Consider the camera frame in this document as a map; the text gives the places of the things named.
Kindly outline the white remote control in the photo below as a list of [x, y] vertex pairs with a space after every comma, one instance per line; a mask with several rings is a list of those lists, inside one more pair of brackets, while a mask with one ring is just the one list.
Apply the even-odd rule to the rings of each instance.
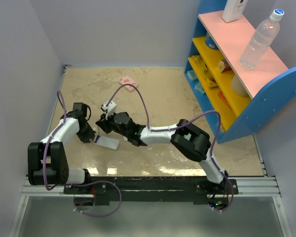
[[117, 139], [113, 139], [113, 138], [109, 138], [103, 135], [100, 135], [100, 139], [99, 141], [95, 144], [97, 146], [100, 147], [104, 147], [104, 148], [108, 148], [111, 150], [117, 150], [118, 146], [119, 146], [119, 140]]

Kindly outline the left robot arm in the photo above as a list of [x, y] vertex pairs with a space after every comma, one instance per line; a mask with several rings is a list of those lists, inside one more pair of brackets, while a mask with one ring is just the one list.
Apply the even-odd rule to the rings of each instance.
[[40, 142], [28, 146], [28, 180], [31, 185], [70, 185], [82, 194], [92, 189], [92, 181], [86, 169], [70, 168], [65, 146], [75, 135], [83, 143], [95, 139], [95, 131], [89, 125], [91, 109], [80, 102], [62, 116], [57, 127]]

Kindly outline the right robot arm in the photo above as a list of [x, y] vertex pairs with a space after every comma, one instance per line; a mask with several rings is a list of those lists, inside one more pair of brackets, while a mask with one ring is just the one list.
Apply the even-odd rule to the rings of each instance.
[[172, 144], [187, 159], [199, 163], [205, 171], [210, 189], [221, 194], [227, 189], [227, 173], [220, 167], [213, 154], [216, 137], [210, 141], [210, 135], [192, 122], [204, 116], [200, 114], [191, 121], [181, 119], [177, 124], [164, 127], [148, 127], [135, 123], [127, 112], [102, 114], [96, 121], [106, 134], [118, 133], [132, 145], [148, 146], [153, 144]]

